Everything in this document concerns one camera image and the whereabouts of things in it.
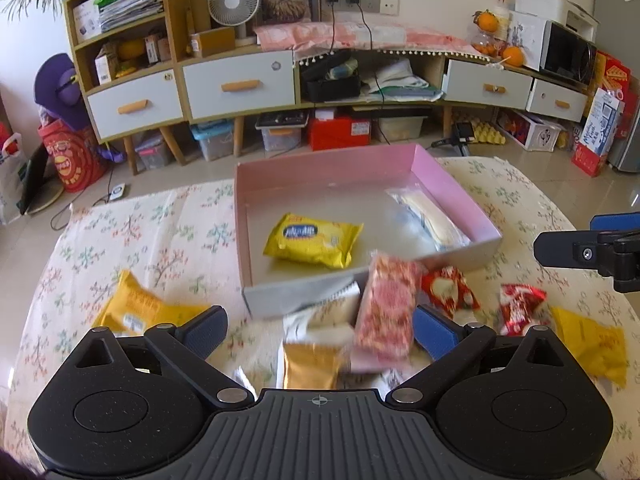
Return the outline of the red candy packet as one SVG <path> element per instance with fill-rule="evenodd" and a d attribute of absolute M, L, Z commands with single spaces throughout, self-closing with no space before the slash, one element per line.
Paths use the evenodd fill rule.
<path fill-rule="evenodd" d="M 457 312 L 480 310 L 480 303 L 465 276 L 455 266 L 427 271 L 421 278 L 421 289 L 431 306 L 450 320 Z"/>
<path fill-rule="evenodd" d="M 502 284 L 499 308 L 502 316 L 502 336 L 523 336 L 534 325 L 534 313 L 547 299 L 547 293 L 526 284 Z"/>

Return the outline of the pink nougat snack bar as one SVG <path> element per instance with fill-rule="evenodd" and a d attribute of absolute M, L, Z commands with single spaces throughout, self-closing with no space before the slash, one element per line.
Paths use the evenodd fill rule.
<path fill-rule="evenodd" d="M 349 356 L 354 373 L 408 366 L 423 271 L 421 263 L 372 254 Z"/>

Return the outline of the yellow waffle sandwich packet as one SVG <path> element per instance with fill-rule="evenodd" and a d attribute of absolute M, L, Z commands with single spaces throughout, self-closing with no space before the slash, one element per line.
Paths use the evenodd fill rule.
<path fill-rule="evenodd" d="M 555 333 L 589 376 L 626 387 L 628 359 L 621 328 L 558 307 L 551 307 L 550 313 Z"/>

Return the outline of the white monkey cake packet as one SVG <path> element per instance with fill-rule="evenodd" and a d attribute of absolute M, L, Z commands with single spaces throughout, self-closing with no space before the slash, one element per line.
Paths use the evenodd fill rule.
<path fill-rule="evenodd" d="M 355 336 L 361 290 L 357 282 L 329 298 L 287 315 L 283 319 L 284 341 L 346 347 Z"/>

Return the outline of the gold long snack packet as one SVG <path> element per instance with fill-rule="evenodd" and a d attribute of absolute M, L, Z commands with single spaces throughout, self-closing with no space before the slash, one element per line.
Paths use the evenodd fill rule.
<path fill-rule="evenodd" d="M 288 390 L 332 390 L 345 362 L 344 351 L 321 344 L 285 342 L 279 351 L 277 387 Z"/>

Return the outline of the clear orange label packet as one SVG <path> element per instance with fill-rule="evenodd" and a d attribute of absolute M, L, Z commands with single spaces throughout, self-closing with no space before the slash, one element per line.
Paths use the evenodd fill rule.
<path fill-rule="evenodd" d="M 470 238 L 420 185 L 388 188 L 386 194 L 420 224 L 438 252 L 469 246 Z"/>

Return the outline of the yellow salted cracker packet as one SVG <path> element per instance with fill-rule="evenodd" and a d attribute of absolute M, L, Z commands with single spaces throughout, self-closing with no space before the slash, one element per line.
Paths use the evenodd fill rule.
<path fill-rule="evenodd" d="M 262 254 L 345 270 L 352 264 L 352 250 L 362 230 L 362 224 L 317 220 L 288 212 L 271 230 Z"/>

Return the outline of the blue white milk carton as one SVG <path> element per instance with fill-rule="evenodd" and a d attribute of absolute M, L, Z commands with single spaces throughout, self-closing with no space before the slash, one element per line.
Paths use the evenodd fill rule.
<path fill-rule="evenodd" d="M 597 90 L 572 157 L 573 164 L 589 177 L 600 174 L 623 110 L 623 101 L 608 91 Z"/>

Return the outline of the floral tablecloth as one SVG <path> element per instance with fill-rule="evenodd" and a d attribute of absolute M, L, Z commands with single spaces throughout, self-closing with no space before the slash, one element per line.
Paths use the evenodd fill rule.
<path fill-rule="evenodd" d="M 547 270 L 536 263 L 541 231 L 570 222 L 525 174 L 498 158 L 447 159 L 444 168 L 494 222 L 501 244 L 486 266 L 466 279 L 480 302 L 480 319 L 499 322 L 498 291 L 508 283 L 544 290 L 548 304 L 616 328 L 625 336 L 626 384 L 600 382 L 614 418 L 600 463 L 608 479 L 639 474 L 639 320 L 611 283 L 590 271 Z M 1 410 L 2 448 L 37 466 L 27 415 L 48 380 L 93 326 L 116 292 L 119 275 L 176 306 L 220 304 L 229 335 L 210 359 L 226 372 L 244 370 L 255 387 L 272 386 L 280 326 L 253 323 L 241 296 L 229 180 L 171 185 L 166 191 L 96 208 L 75 208 L 32 295 L 9 402 Z"/>

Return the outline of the yellow egg tray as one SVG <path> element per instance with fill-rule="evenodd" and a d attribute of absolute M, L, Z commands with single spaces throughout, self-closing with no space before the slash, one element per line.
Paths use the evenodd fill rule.
<path fill-rule="evenodd" d="M 462 120 L 454 124 L 454 131 L 468 143 L 504 145 L 506 137 L 489 122 L 479 119 Z"/>

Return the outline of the pink cardboard box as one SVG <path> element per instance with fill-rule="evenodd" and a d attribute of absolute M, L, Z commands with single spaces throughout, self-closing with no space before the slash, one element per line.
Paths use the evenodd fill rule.
<path fill-rule="evenodd" d="M 502 235 L 445 166 L 446 159 L 433 157 L 418 144 L 343 148 L 237 166 L 236 242 L 242 294 L 250 315 L 286 315 L 328 298 L 351 282 L 364 284 L 376 250 L 424 266 L 452 264 L 463 271 L 488 263 Z M 430 196 L 469 237 L 469 245 L 437 250 L 418 220 L 390 195 L 406 188 Z M 271 230 L 288 212 L 360 224 L 363 230 L 350 266 L 330 270 L 265 256 Z"/>

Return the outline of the white microwave oven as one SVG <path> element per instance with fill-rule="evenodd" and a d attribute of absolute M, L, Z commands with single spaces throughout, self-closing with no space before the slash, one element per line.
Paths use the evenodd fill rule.
<path fill-rule="evenodd" d="M 512 11 L 508 43 L 521 49 L 524 66 L 530 70 L 573 84 L 590 83 L 597 48 L 561 24 Z"/>

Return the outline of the orange fruit lower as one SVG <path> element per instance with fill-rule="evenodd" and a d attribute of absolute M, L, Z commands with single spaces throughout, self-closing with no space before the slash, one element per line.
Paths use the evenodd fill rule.
<path fill-rule="evenodd" d="M 522 67 L 525 64 L 525 54 L 518 46 L 509 46 L 502 51 L 503 63 L 512 67 Z"/>

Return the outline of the orange fruit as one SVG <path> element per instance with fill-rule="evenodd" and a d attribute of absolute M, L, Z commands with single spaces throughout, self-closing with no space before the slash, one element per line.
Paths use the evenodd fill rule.
<path fill-rule="evenodd" d="M 476 11 L 473 15 L 473 23 L 479 30 L 489 35 L 494 34 L 500 27 L 498 18 L 488 10 Z"/>
<path fill-rule="evenodd" d="M 525 64 L 525 54 L 518 46 L 509 46 L 502 51 L 503 63 L 512 67 L 522 67 Z"/>

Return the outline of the blue lid storage bin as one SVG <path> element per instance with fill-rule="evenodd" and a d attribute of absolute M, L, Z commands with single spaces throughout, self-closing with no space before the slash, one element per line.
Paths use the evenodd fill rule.
<path fill-rule="evenodd" d="M 208 161 L 230 156 L 233 153 L 233 122 L 219 119 L 190 125 L 193 139 L 200 144 L 203 157 Z"/>

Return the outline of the red gift bag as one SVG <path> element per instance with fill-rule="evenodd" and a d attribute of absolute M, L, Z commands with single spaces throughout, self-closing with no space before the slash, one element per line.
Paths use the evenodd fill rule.
<path fill-rule="evenodd" d="M 40 126 L 38 134 L 66 192 L 81 192 L 105 174 L 106 162 L 96 149 L 98 144 L 91 126 L 72 130 L 57 119 Z"/>

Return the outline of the clear bin with keyboard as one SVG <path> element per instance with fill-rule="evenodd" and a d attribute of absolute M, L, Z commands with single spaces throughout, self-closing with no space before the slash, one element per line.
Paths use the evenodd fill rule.
<path fill-rule="evenodd" d="M 262 134 L 266 152 L 286 152 L 302 144 L 307 124 L 308 113 L 304 110 L 282 110 L 260 114 L 255 128 Z"/>

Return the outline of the red shoe box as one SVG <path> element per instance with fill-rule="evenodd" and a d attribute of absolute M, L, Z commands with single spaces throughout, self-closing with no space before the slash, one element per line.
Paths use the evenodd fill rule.
<path fill-rule="evenodd" d="M 330 120 L 312 118 L 308 127 L 308 139 L 314 152 L 336 148 L 360 148 L 370 144 L 371 122 L 347 116 Z"/>

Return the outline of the orange fruit upper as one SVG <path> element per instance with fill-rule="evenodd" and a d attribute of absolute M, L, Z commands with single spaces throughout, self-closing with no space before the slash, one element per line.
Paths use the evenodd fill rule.
<path fill-rule="evenodd" d="M 473 15 L 473 23 L 479 30 L 489 35 L 494 34 L 500 27 L 498 18 L 488 10 L 476 11 Z"/>

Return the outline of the white shopping bag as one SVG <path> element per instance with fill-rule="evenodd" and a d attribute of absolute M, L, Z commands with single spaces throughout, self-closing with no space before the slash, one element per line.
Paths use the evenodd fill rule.
<path fill-rule="evenodd" d="M 21 217 L 20 205 L 28 159 L 23 151 L 22 136 L 13 133 L 1 150 L 0 220 L 2 226 Z"/>

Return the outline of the low curved tv cabinet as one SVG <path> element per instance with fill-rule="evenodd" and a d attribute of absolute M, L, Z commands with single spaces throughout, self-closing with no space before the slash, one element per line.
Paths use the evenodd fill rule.
<path fill-rule="evenodd" d="M 523 67 L 512 67 L 469 53 L 420 50 L 337 50 L 295 62 L 296 84 L 307 70 L 339 56 L 354 58 L 362 76 L 377 77 L 383 67 L 405 58 L 412 72 L 442 92 L 433 102 L 442 109 L 442 128 L 450 133 L 457 107 L 510 108 L 555 119 L 578 122 L 587 104 L 587 89 Z"/>

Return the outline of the purple plush toy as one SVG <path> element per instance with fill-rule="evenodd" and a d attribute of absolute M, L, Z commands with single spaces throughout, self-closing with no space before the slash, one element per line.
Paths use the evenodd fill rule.
<path fill-rule="evenodd" d="M 72 133 L 92 127 L 75 64 L 66 53 L 55 54 L 41 65 L 34 95 L 48 116 L 60 120 Z"/>

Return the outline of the black storage tray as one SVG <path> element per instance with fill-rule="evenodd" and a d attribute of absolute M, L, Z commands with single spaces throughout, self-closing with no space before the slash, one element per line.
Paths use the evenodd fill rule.
<path fill-rule="evenodd" d="M 351 50 L 338 50 L 303 62 L 302 97 L 313 103 L 341 101 L 360 96 L 359 63 Z"/>

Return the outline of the wooden shelf cabinet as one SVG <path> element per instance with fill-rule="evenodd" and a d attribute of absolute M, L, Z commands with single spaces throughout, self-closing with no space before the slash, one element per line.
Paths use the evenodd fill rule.
<path fill-rule="evenodd" d="M 300 104 L 292 52 L 265 52 L 231 28 L 194 32 L 190 0 L 65 0 L 64 16 L 96 140 L 121 140 L 131 168 L 138 133 L 159 132 L 183 162 L 173 126 L 229 118 L 239 155 L 245 117 Z"/>

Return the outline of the pink cloth runner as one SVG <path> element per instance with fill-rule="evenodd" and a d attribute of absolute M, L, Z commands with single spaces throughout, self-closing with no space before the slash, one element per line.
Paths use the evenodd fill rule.
<path fill-rule="evenodd" d="M 290 50 L 295 61 L 337 50 L 425 53 L 489 60 L 489 56 L 481 54 L 468 42 L 421 26 L 308 22 L 259 26 L 255 28 L 255 34 L 257 44 L 264 52 Z"/>

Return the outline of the white desk fan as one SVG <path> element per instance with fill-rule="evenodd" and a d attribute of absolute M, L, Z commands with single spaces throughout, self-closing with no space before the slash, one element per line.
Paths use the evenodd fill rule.
<path fill-rule="evenodd" d="M 216 23 L 234 29 L 237 47 L 257 44 L 256 36 L 247 32 L 246 24 L 257 13 L 260 0 L 207 0 L 207 3 L 209 15 Z"/>

